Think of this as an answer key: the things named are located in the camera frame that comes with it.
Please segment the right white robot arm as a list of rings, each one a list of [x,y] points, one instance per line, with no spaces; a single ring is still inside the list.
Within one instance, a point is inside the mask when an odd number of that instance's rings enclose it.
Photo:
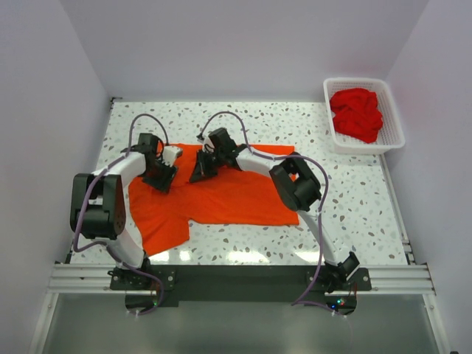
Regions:
[[[354,282],[360,262],[322,220],[327,189],[322,189],[307,164],[308,158],[297,152],[277,155],[264,153],[251,145],[238,145],[225,128],[216,129],[207,136],[200,133],[197,140],[202,148],[197,152],[190,182],[213,178],[223,166],[269,177],[281,202],[297,213],[319,244],[324,265],[319,267],[313,278],[324,282],[327,292],[344,290]]]

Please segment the orange t shirt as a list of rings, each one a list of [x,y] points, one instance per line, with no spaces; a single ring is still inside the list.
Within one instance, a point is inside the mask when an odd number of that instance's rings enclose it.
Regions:
[[[198,145],[181,144],[178,171],[169,193],[135,178],[128,186],[131,217],[148,255],[190,239],[189,222],[202,224],[297,225],[298,215],[281,202],[269,177],[223,167],[205,181],[190,182]]]

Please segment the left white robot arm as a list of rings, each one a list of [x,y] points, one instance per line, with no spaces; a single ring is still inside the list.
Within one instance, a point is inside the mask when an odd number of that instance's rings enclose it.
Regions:
[[[118,282],[162,291],[164,286],[151,271],[146,251],[126,229],[125,188],[140,178],[159,192],[169,192],[182,153],[181,148],[164,143],[156,135],[141,133],[138,142],[109,165],[93,173],[77,174],[70,211],[73,251],[102,246],[116,262],[111,276]]]

